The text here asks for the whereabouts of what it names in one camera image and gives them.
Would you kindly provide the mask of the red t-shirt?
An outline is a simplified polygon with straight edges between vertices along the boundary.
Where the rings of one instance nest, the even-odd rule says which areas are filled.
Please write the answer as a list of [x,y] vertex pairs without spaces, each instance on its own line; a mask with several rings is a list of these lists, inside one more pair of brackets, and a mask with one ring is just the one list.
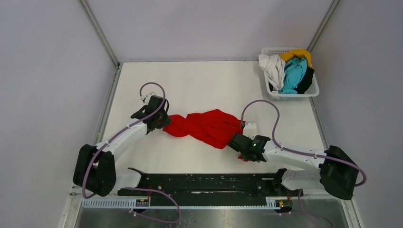
[[214,148],[224,149],[234,134],[243,133],[241,120],[219,109],[170,116],[171,123],[163,131],[174,137],[192,136]]

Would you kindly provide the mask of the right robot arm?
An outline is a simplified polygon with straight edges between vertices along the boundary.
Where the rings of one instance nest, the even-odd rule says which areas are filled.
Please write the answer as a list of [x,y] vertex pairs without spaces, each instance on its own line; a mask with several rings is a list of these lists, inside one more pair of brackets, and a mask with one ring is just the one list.
[[251,162],[276,162],[297,170],[281,168],[272,180],[273,191],[280,196],[289,191],[324,190],[341,200],[353,197],[358,166],[339,147],[328,150],[299,148],[283,145],[266,136],[249,138],[236,133],[228,146],[240,153],[244,160]]

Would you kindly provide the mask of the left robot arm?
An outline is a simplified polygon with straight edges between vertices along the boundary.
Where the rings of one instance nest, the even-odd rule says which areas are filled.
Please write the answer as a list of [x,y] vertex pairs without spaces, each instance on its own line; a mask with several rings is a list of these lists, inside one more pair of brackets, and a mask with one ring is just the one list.
[[83,191],[104,197],[113,190],[129,187],[135,195],[147,191],[147,183],[140,171],[117,173],[118,158],[136,141],[156,129],[167,126],[171,119],[167,114],[167,99],[150,93],[144,106],[131,115],[126,125],[109,139],[96,145],[85,144],[80,148],[73,183]]

